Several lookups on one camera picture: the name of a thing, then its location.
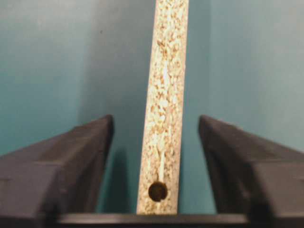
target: blue-green background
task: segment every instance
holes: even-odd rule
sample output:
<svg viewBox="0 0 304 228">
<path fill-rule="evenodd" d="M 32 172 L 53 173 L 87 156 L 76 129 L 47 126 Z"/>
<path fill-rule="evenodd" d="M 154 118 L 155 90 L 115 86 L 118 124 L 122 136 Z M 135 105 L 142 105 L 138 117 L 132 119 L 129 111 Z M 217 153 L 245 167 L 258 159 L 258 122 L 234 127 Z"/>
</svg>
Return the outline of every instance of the blue-green background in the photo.
<svg viewBox="0 0 304 228">
<path fill-rule="evenodd" d="M 304 151 L 304 2 L 190 0 L 180 213 L 215 213 L 209 114 Z M 0 154 L 115 118 L 97 212 L 136 211 L 153 0 L 0 1 Z"/>
</svg>

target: particleboard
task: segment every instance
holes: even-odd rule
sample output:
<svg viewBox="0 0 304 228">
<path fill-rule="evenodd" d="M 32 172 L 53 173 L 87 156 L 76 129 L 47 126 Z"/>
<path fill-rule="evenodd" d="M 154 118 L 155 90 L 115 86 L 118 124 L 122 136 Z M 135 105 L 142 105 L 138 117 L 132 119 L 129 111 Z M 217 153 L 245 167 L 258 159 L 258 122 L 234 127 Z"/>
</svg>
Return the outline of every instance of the particleboard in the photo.
<svg viewBox="0 0 304 228">
<path fill-rule="evenodd" d="M 157 0 L 137 201 L 138 214 L 176 214 L 189 0 Z M 165 183 L 167 196 L 149 197 Z"/>
</svg>

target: wooden board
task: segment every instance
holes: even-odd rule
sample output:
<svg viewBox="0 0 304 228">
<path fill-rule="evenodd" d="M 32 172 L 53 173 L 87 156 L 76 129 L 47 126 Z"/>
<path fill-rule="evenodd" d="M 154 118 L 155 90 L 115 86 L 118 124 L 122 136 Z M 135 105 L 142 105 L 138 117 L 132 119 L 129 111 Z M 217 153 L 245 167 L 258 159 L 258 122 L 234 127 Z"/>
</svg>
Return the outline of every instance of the wooden board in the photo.
<svg viewBox="0 0 304 228">
<path fill-rule="evenodd" d="M 156 1 L 138 214 L 177 213 L 188 6 Z"/>
</svg>

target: wood chip texture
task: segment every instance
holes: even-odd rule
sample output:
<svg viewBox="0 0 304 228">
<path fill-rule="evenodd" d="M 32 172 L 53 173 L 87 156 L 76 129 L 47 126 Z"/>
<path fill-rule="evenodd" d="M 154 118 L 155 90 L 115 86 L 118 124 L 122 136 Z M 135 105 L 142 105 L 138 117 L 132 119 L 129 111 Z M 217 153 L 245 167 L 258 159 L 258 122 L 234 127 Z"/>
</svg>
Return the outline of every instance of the wood chip texture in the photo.
<svg viewBox="0 0 304 228">
<path fill-rule="evenodd" d="M 177 213 L 188 5 L 156 1 L 137 214 Z M 168 190 L 160 202 L 148 193 L 156 181 Z"/>
</svg>

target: round hole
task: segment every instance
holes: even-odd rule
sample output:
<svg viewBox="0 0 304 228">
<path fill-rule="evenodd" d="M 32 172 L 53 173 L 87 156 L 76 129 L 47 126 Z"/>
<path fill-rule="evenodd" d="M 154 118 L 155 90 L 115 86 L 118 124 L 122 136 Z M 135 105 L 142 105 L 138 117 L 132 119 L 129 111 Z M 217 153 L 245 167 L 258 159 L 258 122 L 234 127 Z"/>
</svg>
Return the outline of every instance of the round hole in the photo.
<svg viewBox="0 0 304 228">
<path fill-rule="evenodd" d="M 168 190 L 165 183 L 162 182 L 154 182 L 149 187 L 149 196 L 155 202 L 160 202 L 162 199 L 164 200 L 167 197 Z"/>
</svg>

